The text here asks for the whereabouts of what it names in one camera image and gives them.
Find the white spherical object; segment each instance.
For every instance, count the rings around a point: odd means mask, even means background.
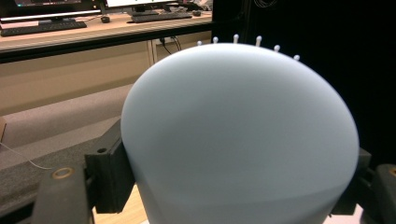
[[[121,134],[150,224],[322,223],[359,152],[322,77],[242,44],[154,64],[127,96]]]

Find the computer monitor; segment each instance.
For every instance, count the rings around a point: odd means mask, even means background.
[[[65,21],[100,14],[95,0],[1,0],[0,22]]]
[[[175,3],[176,0],[105,0],[106,8],[131,7],[133,11],[145,11],[147,7]]]

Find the white peg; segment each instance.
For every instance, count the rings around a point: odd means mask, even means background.
[[[275,45],[275,46],[274,46],[274,51],[275,51],[275,52],[279,52],[279,50],[280,50],[280,46],[279,46],[279,45]]]
[[[239,35],[234,35],[234,36],[233,36],[233,42],[234,42],[235,44],[238,43],[238,39],[239,39]]]
[[[256,47],[259,47],[261,42],[262,42],[262,37],[258,35],[256,38]]]

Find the power outlet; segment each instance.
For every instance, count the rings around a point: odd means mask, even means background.
[[[175,42],[171,37],[166,37],[166,38],[164,38],[164,40],[165,40],[165,44],[167,44],[167,43],[174,43],[174,42]],[[156,39],[156,40],[155,40],[155,44],[156,44],[156,45],[162,45],[163,43],[161,43],[161,40],[160,40],[160,39]]]

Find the desk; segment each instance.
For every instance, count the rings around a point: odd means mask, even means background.
[[[210,15],[127,23],[86,21],[88,28],[0,38],[0,116],[134,83],[156,62],[152,39],[206,31]],[[191,39],[191,43],[202,40]]]

